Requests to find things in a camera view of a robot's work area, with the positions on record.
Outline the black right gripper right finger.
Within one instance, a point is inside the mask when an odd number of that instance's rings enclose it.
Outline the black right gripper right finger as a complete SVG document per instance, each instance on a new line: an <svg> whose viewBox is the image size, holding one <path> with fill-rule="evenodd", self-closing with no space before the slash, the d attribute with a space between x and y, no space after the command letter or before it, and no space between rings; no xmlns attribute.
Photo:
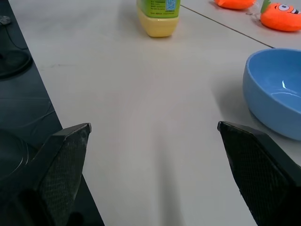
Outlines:
<svg viewBox="0 0 301 226"><path fill-rule="evenodd" d="M301 224L301 168L267 134L220 121L230 169L259 226Z"/></svg>

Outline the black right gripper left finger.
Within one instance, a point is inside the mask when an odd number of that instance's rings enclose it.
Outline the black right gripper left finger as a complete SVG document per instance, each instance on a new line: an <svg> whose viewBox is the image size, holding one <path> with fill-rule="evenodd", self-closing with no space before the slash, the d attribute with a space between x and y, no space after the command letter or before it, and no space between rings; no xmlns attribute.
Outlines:
<svg viewBox="0 0 301 226"><path fill-rule="evenodd" d="M51 135L38 153L0 181L2 226L65 226L80 186L90 123Z"/></svg>

